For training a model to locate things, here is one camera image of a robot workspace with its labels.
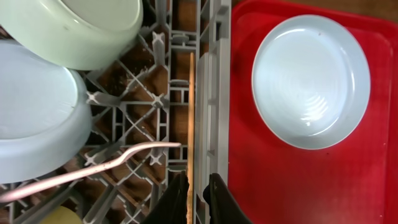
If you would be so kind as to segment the green bowl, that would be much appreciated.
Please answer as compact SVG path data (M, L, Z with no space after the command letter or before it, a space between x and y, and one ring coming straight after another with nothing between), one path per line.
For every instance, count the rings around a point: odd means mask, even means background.
M44 60L75 70L114 62L139 33L141 0L1 0L1 26Z

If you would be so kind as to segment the small light blue bowl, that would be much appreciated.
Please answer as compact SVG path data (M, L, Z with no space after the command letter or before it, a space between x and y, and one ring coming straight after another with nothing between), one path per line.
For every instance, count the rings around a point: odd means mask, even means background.
M14 40L1 41L1 183L48 174L68 162L91 132L86 86Z

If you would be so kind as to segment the grey dishwasher rack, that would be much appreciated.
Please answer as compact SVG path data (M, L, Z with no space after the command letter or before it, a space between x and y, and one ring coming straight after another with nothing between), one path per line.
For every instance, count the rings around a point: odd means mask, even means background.
M231 1L144 1L137 38L111 65L80 72L93 127L59 173L99 164L146 141L123 165L1 205L2 223L40 223L60 206L83 223L141 223L187 169L190 53L195 66L193 223L209 223L202 193L212 172L228 176Z

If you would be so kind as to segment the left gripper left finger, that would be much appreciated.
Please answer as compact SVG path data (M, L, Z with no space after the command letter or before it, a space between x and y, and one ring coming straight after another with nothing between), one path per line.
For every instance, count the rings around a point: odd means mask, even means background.
M189 183L185 171L169 184L154 209L141 224L187 224Z

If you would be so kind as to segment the white plastic fork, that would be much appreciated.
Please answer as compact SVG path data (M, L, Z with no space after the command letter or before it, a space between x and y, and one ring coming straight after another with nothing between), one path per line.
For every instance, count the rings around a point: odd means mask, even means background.
M143 142L136 144L130 148L128 148L124 153L122 153L118 158L115 158L111 161L105 162L103 164L86 167L84 169L76 170L67 174L58 175L55 177L51 177L48 179L40 180L33 184L28 184L23 187L19 187L18 189L10 190L1 195L1 203L13 202L15 200L22 199L24 197L28 197L37 192L41 192L43 190L50 189L60 184L64 184L67 182L72 182L74 180L78 180L84 177L88 177L90 175L94 175L100 172L104 172L106 170L112 169L114 167L120 166L124 162L126 162L130 157L135 155L136 153L143 151L145 149L151 149L155 147L180 147L181 144L179 142Z

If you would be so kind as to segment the wooden chopstick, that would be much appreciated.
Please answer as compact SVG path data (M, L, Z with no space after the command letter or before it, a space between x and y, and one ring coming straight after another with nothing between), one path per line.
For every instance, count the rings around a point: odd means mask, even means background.
M194 130L195 130L195 66L194 53L190 53L190 77L188 89L188 148L187 148L187 224L193 224L194 221Z

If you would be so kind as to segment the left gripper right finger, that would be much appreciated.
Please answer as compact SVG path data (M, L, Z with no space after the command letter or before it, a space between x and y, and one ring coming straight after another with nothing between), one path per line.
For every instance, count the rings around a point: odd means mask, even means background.
M209 206L210 224L252 224L219 174L210 174L203 198Z

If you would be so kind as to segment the large light blue plate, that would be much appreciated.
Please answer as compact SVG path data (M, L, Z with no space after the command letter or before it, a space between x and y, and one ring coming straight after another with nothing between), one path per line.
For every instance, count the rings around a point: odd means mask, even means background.
M276 25L253 61L251 89L270 131L287 144L325 149L346 139L369 103L367 58L352 33L323 16Z

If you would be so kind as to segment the yellow plastic cup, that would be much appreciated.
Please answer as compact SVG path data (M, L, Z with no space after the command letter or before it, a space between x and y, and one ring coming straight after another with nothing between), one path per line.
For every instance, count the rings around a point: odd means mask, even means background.
M82 224L81 218L69 208L60 206L48 214L40 224Z

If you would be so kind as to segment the red plastic tray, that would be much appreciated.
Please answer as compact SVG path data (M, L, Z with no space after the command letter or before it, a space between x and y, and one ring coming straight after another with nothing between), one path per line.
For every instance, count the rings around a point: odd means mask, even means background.
M358 40L371 72L358 128L319 151L292 147L263 123L251 93L261 40L301 14L329 17ZM228 187L254 223L397 222L397 25L281 1L244 1L231 20Z

